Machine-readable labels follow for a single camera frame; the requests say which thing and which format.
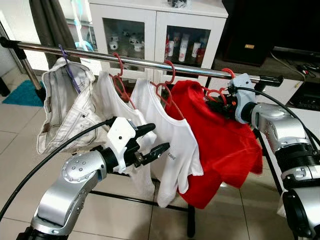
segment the blue rug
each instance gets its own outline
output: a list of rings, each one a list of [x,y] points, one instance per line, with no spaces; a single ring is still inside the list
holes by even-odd
[[[44,104],[37,96],[35,87],[30,80],[25,80],[2,101],[3,104],[43,107]]]

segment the red hanger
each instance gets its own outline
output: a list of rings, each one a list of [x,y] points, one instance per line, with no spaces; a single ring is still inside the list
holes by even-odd
[[[236,75],[234,74],[234,72],[231,70],[231,69],[229,69],[229,68],[223,68],[222,69],[222,71],[223,72],[227,72],[227,73],[229,73],[230,75],[231,75],[231,79],[233,79]],[[210,96],[210,93],[217,93],[217,94],[219,94],[220,96],[221,96],[221,98],[222,98],[222,100],[223,100],[223,104],[224,105],[227,105],[228,103],[227,103],[227,99],[226,99],[226,97],[225,97],[225,95],[222,93],[224,90],[226,90],[226,88],[224,88],[224,87],[221,87],[219,90],[215,90],[215,89],[208,89],[208,88],[206,88],[206,87],[202,87],[204,90],[206,90],[206,97],[209,99],[209,100],[211,100],[211,101],[214,101],[214,102],[217,102],[212,96]]]
[[[168,88],[168,84],[172,84],[175,80],[176,77],[176,69],[173,65],[173,63],[171,61],[165,60],[164,63],[169,64],[172,67],[172,78],[171,81],[165,81],[164,83],[161,82],[159,84],[155,84],[154,82],[150,81],[150,83],[155,86],[155,94],[160,98],[160,100],[162,100],[165,105],[168,105],[169,107],[173,104],[173,106],[176,108],[176,110],[178,111],[179,115],[182,117],[182,119],[185,119],[184,115],[182,114],[182,112],[180,111],[180,109],[178,108],[177,104],[174,102],[174,100],[172,99],[172,95],[171,92]],[[158,93],[158,89],[159,87],[164,87],[164,89],[167,90],[169,96],[168,96],[168,101],[166,101],[159,93]]]
[[[115,90],[120,94],[120,97],[121,97],[125,102],[126,102],[126,101],[127,101],[127,102],[129,101],[129,102],[131,103],[133,109],[137,109],[136,106],[134,105],[134,103],[131,101],[128,93],[126,92],[124,83],[122,82],[121,76],[122,76],[122,74],[123,74],[123,72],[124,72],[124,65],[123,65],[123,63],[122,63],[122,61],[121,61],[118,53],[114,52],[114,53],[113,53],[113,56],[115,56],[115,57],[118,58],[119,64],[120,64],[120,73],[118,73],[118,74],[115,75],[115,76],[112,76],[111,74],[109,74],[110,77],[111,77],[112,80],[113,80],[114,88],[115,88]],[[121,87],[122,87],[122,90],[123,90],[123,91],[121,91],[121,89],[118,87],[117,81],[121,84]]]

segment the glass cabinet door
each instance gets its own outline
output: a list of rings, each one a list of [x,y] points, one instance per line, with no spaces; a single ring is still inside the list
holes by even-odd
[[[220,17],[158,12],[155,61],[169,60],[177,65],[211,69],[225,21]],[[171,75],[169,71],[155,72],[155,82],[169,81]],[[176,73],[175,82],[186,79],[202,85],[207,81],[207,77]]]
[[[156,12],[135,8],[90,4],[98,52],[142,60],[154,60]],[[116,62],[102,62],[102,69],[119,73]],[[123,77],[144,78],[144,67],[124,65]]]

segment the clothes hanger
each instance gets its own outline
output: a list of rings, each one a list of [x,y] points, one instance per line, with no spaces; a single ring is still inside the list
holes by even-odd
[[[121,99],[123,99],[125,102],[130,102],[131,105],[132,105],[132,107],[133,107],[133,109],[136,110],[137,108],[136,108],[136,106],[134,105],[134,103],[131,101],[128,93],[126,92],[125,85],[124,85],[124,83],[122,82],[121,76],[122,76],[122,74],[123,74],[123,72],[124,72],[124,65],[123,65],[123,63],[122,63],[122,61],[121,61],[118,53],[114,52],[114,53],[113,53],[113,56],[115,56],[115,57],[118,58],[119,64],[120,64],[120,73],[118,73],[118,74],[115,75],[115,76],[112,76],[111,74],[109,74],[109,76],[110,76],[110,77],[112,78],[112,80],[113,80],[114,88],[115,88],[115,90],[120,94]],[[117,81],[120,83],[120,85],[121,85],[121,87],[122,87],[122,91],[121,91],[121,89],[118,87]]]
[[[182,119],[185,119],[184,115],[182,114],[182,112],[180,111],[180,109],[178,108],[177,104],[174,102],[170,89],[168,88],[168,84],[172,84],[175,80],[176,77],[176,69],[173,65],[173,63],[171,61],[168,60],[164,60],[164,63],[169,64],[172,67],[172,78],[170,81],[165,81],[164,83],[161,82],[159,84],[155,84],[154,82],[150,81],[150,83],[155,86],[155,94],[160,98],[160,100],[162,100],[164,102],[165,105],[167,106],[171,106],[173,104],[173,106],[176,108],[176,110],[178,111],[179,115],[182,117]],[[164,87],[164,89],[168,92],[168,98],[167,100],[165,100],[159,93],[159,87]]]
[[[235,76],[236,76],[236,75],[234,74],[234,72],[233,72],[231,69],[229,69],[229,68],[223,68],[222,71],[229,73],[229,74],[231,75],[231,79],[235,78]],[[215,100],[212,96],[210,96],[211,93],[217,93],[217,94],[219,94],[220,97],[222,98],[222,101],[223,101],[224,106],[226,106],[226,105],[228,104],[225,95],[222,93],[224,90],[226,90],[226,88],[221,87],[219,90],[216,90],[216,89],[208,89],[208,88],[206,88],[206,87],[204,87],[204,86],[203,86],[202,88],[203,88],[204,90],[206,90],[206,95],[205,95],[205,96],[206,96],[209,100],[214,101],[214,102],[217,103],[218,101]]]
[[[73,87],[75,88],[76,92],[79,94],[79,93],[81,93],[81,91],[80,91],[80,88],[78,87],[77,82],[76,82],[76,80],[75,80],[75,77],[74,77],[74,75],[72,74],[72,71],[71,71],[71,69],[70,69],[70,66],[69,66],[69,63],[68,63],[68,60],[67,60],[67,55],[68,55],[68,54],[65,52],[65,50],[64,50],[64,48],[61,46],[61,44],[59,44],[58,46],[59,46],[59,48],[61,49],[62,56],[63,56],[63,58],[64,58],[64,60],[65,60],[65,63],[66,63],[66,72],[68,73],[69,77],[71,78]]]

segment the black cable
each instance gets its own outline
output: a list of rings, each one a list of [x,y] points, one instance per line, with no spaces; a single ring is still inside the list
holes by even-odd
[[[14,192],[11,194],[11,196],[9,197],[9,199],[6,201],[5,205],[3,206],[3,208],[1,209],[0,212],[0,222],[2,220],[2,218],[4,217],[7,209],[9,208],[10,204],[13,202],[13,200],[15,199],[15,197],[17,196],[17,194],[20,192],[20,190],[23,188],[23,186],[27,183],[27,181],[43,166],[45,165],[50,159],[52,159],[58,152],[60,152],[62,149],[64,149],[68,144],[72,143],[74,140],[76,140],[77,138],[81,137],[84,134],[87,134],[88,132],[97,129],[103,125],[112,125],[112,123],[115,121],[115,118],[111,118],[108,119],[106,121],[100,122],[92,127],[89,127],[88,129],[78,133],[77,135],[75,135],[74,137],[70,138],[69,140],[67,140],[66,142],[64,142],[61,146],[59,146],[58,148],[56,148],[52,153],[50,153],[49,156],[47,156],[44,160],[42,160],[34,169],[32,169],[27,176],[25,176],[25,178],[20,182],[20,184],[16,187],[16,189],[14,190]]]
[[[291,111],[287,106],[282,104],[280,101],[278,101],[277,99],[273,98],[272,96],[270,96],[270,95],[268,95],[268,94],[266,94],[266,93],[264,93],[262,91],[258,91],[258,90],[255,90],[255,89],[252,89],[252,88],[248,88],[248,87],[239,86],[239,87],[235,87],[235,90],[245,90],[245,91],[249,91],[249,92],[254,92],[256,94],[260,94],[260,95],[266,97],[267,99],[270,99],[271,101],[275,102],[279,106],[281,106],[289,114],[291,114],[294,118],[296,118],[296,119],[298,119],[300,121],[300,123],[302,124],[302,126],[303,126],[303,128],[304,128],[304,130],[305,130],[305,132],[307,134],[307,136],[309,137],[309,140],[311,142],[312,148],[314,150],[318,149],[316,144],[315,144],[315,142],[314,142],[314,140],[315,140],[316,143],[320,146],[320,140],[317,138],[317,136],[306,127],[306,125],[301,121],[301,119],[293,111]]]

